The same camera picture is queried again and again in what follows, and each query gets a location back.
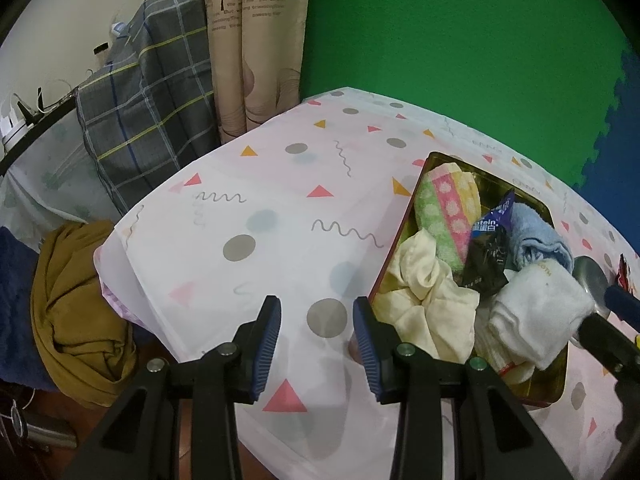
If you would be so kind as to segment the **cream cloth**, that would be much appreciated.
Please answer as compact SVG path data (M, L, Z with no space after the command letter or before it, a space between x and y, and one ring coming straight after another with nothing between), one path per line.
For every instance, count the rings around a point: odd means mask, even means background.
M459 286L436 256L436 240L420 230L390 259L371 300L376 318L394 326L403 342L435 359L462 364L474 348L480 294Z

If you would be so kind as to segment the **white towel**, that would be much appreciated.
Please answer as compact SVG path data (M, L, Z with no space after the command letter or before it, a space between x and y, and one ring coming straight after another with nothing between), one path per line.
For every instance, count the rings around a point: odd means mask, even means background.
M554 259L536 261L478 306L474 350L507 384L522 384L552 364L593 312L570 272Z

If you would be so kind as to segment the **light blue terry towel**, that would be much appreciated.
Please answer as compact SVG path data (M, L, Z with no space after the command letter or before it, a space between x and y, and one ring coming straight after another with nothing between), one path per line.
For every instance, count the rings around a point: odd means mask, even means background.
M526 204L512 206L508 248L516 270L546 259L555 260L568 273L574 270L574 257L564 238Z

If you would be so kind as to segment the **beige striped towel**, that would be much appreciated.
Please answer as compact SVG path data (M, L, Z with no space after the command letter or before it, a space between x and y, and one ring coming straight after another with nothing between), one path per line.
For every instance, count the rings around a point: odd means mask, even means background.
M416 225L436 242L436 256L460 274L468 255L472 226L482 216L473 175L455 162L427 171L414 192Z

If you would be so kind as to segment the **steel bowl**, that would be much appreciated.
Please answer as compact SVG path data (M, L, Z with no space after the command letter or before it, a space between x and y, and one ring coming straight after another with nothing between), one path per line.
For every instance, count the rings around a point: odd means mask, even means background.
M589 256L574 260L573 276L593 300L593 313L607 320L611 310L605 305L604 295L610 282L601 267Z

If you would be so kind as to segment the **blue foam mat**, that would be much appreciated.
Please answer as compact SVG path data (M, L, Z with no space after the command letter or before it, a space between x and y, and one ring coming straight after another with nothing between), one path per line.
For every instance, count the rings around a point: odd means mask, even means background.
M622 54L617 104L605 115L608 131L593 143L595 159L582 168L576 191L608 219L634 249L639 248L639 57Z

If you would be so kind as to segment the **pink patterned tablecloth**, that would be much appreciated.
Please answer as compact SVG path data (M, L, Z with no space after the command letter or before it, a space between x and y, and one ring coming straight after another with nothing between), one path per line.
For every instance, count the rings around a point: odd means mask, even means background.
M265 392L236 411L242 443L281 479L385 479L397 411L348 354L352 302L373 287L429 154L540 200L575 255L639 259L564 182L501 142L406 102L343 88L192 162L120 220L96 255L110 292L176 360L198 359L279 297Z

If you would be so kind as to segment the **black foil snack bag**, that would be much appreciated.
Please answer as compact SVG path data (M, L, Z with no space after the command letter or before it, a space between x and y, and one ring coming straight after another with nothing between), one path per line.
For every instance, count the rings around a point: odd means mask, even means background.
M461 285L484 299L495 295L508 282L504 275L511 232L514 191L472 226Z

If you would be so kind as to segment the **mustard yellow cloth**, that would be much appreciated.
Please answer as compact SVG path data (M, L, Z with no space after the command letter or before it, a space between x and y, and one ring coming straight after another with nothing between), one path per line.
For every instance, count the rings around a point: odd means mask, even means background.
M29 313L43 366L55 387L85 406L108 408L137 368L129 322L102 296L93 256L114 224L66 222L42 241Z

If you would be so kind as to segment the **dark blue cloth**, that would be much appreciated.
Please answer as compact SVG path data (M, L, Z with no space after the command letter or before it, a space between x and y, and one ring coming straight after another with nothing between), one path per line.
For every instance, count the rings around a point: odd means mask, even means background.
M1 379L25 387L53 391L40 358L30 319L30 294L38 254L1 228Z

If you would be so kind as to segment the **grey plaid cloth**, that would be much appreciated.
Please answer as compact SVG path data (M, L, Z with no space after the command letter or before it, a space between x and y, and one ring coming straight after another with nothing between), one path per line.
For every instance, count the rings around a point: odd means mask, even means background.
M121 214L218 148L205 0L144 0L77 88L76 110Z

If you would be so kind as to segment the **green foam mat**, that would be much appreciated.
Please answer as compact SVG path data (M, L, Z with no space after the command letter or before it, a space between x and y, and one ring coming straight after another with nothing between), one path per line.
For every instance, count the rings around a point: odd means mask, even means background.
M309 0L300 91L434 110L580 185L628 51L601 0Z

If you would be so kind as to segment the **beige printed curtain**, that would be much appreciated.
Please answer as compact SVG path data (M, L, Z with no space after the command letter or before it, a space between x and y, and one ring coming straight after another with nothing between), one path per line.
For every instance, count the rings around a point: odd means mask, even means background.
M239 138L300 102L308 0L205 0L218 131Z

